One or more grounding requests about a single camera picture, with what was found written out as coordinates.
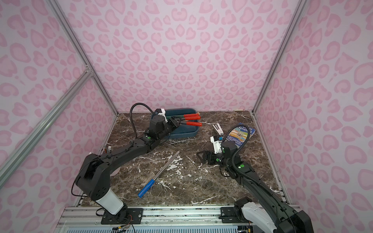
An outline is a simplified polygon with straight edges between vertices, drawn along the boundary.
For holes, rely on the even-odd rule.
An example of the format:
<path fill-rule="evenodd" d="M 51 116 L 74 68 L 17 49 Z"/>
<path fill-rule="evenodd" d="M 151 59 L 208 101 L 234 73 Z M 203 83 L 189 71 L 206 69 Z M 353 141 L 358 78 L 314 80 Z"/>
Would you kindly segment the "black shovel with red grip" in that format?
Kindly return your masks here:
<path fill-rule="evenodd" d="M 180 124 L 189 125 L 189 126 L 197 126 L 197 127 L 201 127 L 203 125 L 200 122 L 194 122 L 194 121 L 181 121 Z"/>

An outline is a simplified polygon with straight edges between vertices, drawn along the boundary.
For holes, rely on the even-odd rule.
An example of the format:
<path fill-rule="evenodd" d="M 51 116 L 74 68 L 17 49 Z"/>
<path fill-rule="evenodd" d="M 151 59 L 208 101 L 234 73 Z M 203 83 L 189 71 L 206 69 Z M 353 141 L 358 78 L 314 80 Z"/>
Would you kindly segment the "green hoe with red grip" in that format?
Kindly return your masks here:
<path fill-rule="evenodd" d="M 185 115 L 174 115 L 174 117 L 199 117 L 198 114 L 185 114 Z"/>

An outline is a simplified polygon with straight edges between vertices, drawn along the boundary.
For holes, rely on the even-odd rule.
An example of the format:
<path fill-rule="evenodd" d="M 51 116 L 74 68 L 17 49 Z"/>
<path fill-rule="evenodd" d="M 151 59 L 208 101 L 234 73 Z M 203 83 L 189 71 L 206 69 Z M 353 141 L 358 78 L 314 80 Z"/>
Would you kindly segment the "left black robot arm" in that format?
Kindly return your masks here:
<path fill-rule="evenodd" d="M 88 155 L 74 184 L 108 213 L 114 216 L 125 213 L 124 203 L 111 189 L 110 175 L 127 162 L 152 151 L 180 125 L 181 120 L 175 117 L 154 116 L 144 134 L 126 146 L 102 155 Z"/>

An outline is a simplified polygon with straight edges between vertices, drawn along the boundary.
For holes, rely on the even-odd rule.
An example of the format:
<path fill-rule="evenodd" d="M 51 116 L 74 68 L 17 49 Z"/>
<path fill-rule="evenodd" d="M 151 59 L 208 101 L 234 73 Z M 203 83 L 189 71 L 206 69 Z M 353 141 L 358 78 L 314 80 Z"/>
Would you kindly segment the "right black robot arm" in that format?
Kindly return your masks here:
<path fill-rule="evenodd" d="M 312 233 L 311 219 L 305 211 L 296 211 L 275 194 L 257 175 L 254 168 L 244 162 L 233 141 L 221 144 L 221 152 L 203 150 L 196 155 L 209 165 L 219 165 L 229 177 L 248 190 L 259 201 L 259 206 L 250 198 L 235 202 L 235 215 L 240 221 L 250 221 L 265 233 Z"/>

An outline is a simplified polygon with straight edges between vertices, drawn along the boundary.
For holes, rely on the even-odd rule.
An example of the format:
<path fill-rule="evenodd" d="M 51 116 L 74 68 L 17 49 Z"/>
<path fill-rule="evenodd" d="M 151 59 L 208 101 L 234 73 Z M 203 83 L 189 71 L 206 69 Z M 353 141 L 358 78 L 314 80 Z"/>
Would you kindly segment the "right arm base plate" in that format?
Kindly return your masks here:
<path fill-rule="evenodd" d="M 250 221 L 244 217 L 241 209 L 245 204 L 251 201 L 252 199 L 249 197 L 244 197 L 234 202 L 233 207 L 221 207 L 219 219 L 221 219 L 222 223 L 250 223 Z"/>

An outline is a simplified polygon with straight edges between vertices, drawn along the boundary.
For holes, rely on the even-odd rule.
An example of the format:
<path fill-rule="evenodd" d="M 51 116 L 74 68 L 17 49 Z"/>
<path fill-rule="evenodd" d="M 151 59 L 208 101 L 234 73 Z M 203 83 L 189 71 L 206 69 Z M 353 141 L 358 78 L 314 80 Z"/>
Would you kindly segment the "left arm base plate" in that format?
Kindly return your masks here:
<path fill-rule="evenodd" d="M 122 208 L 116 215 L 111 214 L 107 210 L 102 216 L 102 225 L 126 225 L 141 224 L 143 217 L 143 208 Z"/>

